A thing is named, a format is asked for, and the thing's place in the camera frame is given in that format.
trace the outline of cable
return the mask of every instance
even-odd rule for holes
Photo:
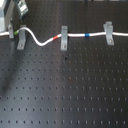
[[[47,45],[48,43],[50,43],[51,41],[55,40],[55,39],[58,39],[61,37],[61,34],[58,34],[57,36],[55,37],[52,37],[50,38],[49,40],[45,41],[44,43],[41,43],[39,42],[34,33],[27,27],[23,27],[23,28],[20,28],[19,30],[15,31],[14,32],[14,35],[17,35],[19,33],[20,30],[26,30],[28,31],[31,36],[33,37],[34,41],[36,42],[37,45],[39,46],[45,46]],[[5,32],[5,33],[0,33],[0,36],[1,35],[9,35],[9,32]],[[72,34],[72,33],[68,33],[68,37],[91,37],[91,36],[103,36],[103,35],[106,35],[106,32],[98,32],[98,33],[81,33],[81,34]],[[113,32],[113,35],[114,36],[128,36],[127,33],[117,33],[117,32]]]
[[[128,36],[127,33],[117,33],[117,32],[113,32],[114,36]]]
[[[2,33],[0,33],[0,36],[7,36],[7,35],[9,35],[9,32],[2,32]]]
[[[46,44],[50,43],[51,41],[53,41],[53,40],[55,40],[55,39],[61,37],[61,34],[59,34],[59,35],[57,35],[57,36],[55,36],[55,37],[53,37],[53,38],[50,38],[49,40],[45,41],[44,43],[41,43],[41,42],[39,42],[39,41],[36,39],[34,33],[33,33],[29,28],[27,28],[27,27],[20,28],[19,30],[17,30],[17,31],[15,32],[15,34],[16,34],[16,33],[19,33],[20,30],[26,30],[26,31],[28,31],[28,32],[31,34],[31,36],[33,37],[33,39],[34,39],[34,41],[36,42],[36,44],[39,45],[39,46],[45,46]]]

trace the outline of bolt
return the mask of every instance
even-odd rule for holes
[[[66,48],[66,45],[63,45],[63,48]]]
[[[112,42],[113,42],[113,40],[112,40],[112,39],[110,39],[109,41],[110,41],[110,43],[112,43]]]
[[[20,47],[23,47],[23,45],[22,45],[22,44],[20,44]]]

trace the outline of metal clamp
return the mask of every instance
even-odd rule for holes
[[[13,21],[10,19],[9,25],[8,25],[8,31],[9,31],[9,38],[14,38],[14,30],[13,30]]]
[[[112,37],[112,33],[113,33],[112,22],[111,21],[105,22],[103,27],[104,27],[104,31],[106,32],[107,44],[108,45],[114,45],[114,40],[113,40],[113,37]]]
[[[61,50],[67,51],[67,41],[68,40],[68,27],[62,26],[61,29]]]
[[[25,43],[26,43],[25,30],[19,30],[19,42],[18,42],[17,50],[24,50]]]

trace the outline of metal bracket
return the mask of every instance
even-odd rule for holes
[[[114,45],[114,40],[113,40],[113,37],[112,37],[112,33],[113,33],[112,22],[111,21],[105,22],[103,27],[104,27],[104,31],[106,32],[107,44],[108,45]]]
[[[14,38],[14,30],[13,30],[13,21],[11,19],[9,21],[8,31],[9,31],[10,39],[13,39]]]
[[[62,51],[67,51],[67,41],[68,40],[68,27],[67,26],[62,26],[61,29],[61,50]]]
[[[17,50],[24,50],[25,43],[26,43],[25,30],[19,30],[19,42],[18,42]]]

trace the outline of cable clamp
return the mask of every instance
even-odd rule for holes
[[[17,50],[24,50],[25,47],[25,43],[26,43],[26,34],[25,34],[25,30],[19,30],[19,43],[17,46]]]
[[[68,46],[68,27],[67,26],[62,26],[61,29],[61,50],[62,51],[67,51],[67,46]]]
[[[106,40],[108,45],[114,45],[114,40],[112,37],[113,25],[111,21],[105,22],[103,25],[104,31],[106,32]]]

